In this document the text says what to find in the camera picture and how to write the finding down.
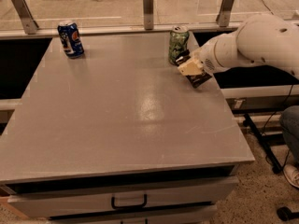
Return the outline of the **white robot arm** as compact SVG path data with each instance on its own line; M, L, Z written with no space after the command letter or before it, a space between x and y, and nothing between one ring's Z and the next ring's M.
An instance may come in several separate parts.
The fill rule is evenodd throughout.
M235 67L269 65L299 78L299 27L280 17L258 14L229 34L209 39L178 66L185 77Z

